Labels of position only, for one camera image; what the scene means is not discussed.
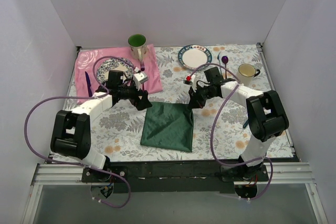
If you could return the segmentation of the dark green cloth napkin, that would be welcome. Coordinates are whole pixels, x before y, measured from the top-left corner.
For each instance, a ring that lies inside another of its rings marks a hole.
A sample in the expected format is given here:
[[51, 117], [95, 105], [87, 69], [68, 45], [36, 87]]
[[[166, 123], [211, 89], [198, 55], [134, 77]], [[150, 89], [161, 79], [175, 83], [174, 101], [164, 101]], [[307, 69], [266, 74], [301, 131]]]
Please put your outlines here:
[[187, 104], [152, 102], [146, 110], [140, 144], [191, 153], [193, 111]]

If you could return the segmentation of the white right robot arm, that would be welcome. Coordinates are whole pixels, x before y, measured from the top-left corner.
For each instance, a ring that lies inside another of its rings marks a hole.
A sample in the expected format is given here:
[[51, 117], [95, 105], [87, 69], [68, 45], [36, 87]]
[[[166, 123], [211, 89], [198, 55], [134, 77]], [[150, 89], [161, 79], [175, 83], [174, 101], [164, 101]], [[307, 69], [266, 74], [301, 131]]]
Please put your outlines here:
[[251, 180], [261, 171], [271, 143], [289, 127], [280, 97], [274, 90], [262, 92], [244, 86], [237, 78], [224, 78], [218, 64], [213, 64], [204, 74], [207, 81], [203, 86], [193, 73], [184, 79], [184, 83], [190, 86], [188, 108], [202, 109], [206, 101], [214, 97], [223, 98], [225, 102], [231, 100], [246, 108], [251, 132], [247, 147], [234, 164], [224, 163], [218, 158], [215, 161], [220, 164], [224, 179]]

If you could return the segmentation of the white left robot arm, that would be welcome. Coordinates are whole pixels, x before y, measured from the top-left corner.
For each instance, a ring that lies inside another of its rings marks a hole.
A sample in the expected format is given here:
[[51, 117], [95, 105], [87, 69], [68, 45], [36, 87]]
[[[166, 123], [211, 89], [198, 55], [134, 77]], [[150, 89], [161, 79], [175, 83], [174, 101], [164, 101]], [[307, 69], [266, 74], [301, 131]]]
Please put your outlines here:
[[108, 79], [99, 85], [92, 99], [56, 114], [51, 151], [93, 167], [93, 175], [98, 181], [108, 181], [112, 175], [108, 166], [110, 160], [91, 146], [91, 123], [120, 100], [130, 101], [138, 111], [152, 107], [144, 89], [147, 80], [147, 75], [139, 70], [132, 78], [125, 78], [120, 70], [110, 70]]

